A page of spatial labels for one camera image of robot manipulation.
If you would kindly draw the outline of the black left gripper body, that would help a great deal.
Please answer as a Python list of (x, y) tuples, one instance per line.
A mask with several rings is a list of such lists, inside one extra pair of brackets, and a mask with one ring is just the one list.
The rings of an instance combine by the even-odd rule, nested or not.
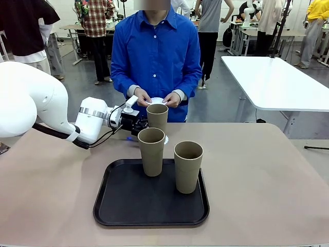
[(135, 122), (138, 119), (139, 118), (130, 119), (130, 118), (126, 118), (126, 117), (121, 117), (121, 121), (120, 121), (121, 129), (129, 131), (131, 133), (132, 127), (135, 126)]

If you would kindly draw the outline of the person's right hand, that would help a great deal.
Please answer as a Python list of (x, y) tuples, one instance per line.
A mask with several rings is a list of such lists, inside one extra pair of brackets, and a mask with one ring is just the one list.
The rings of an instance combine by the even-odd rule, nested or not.
[(139, 87), (134, 90), (134, 95), (138, 97), (137, 103), (141, 107), (147, 107), (150, 103), (152, 103), (152, 100), (147, 92)]

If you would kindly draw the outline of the person's left hand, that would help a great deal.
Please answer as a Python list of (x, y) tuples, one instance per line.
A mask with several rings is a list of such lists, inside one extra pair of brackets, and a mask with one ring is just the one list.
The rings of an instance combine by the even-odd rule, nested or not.
[(171, 92), (162, 101), (169, 108), (176, 108), (181, 102), (181, 98), (178, 93)]

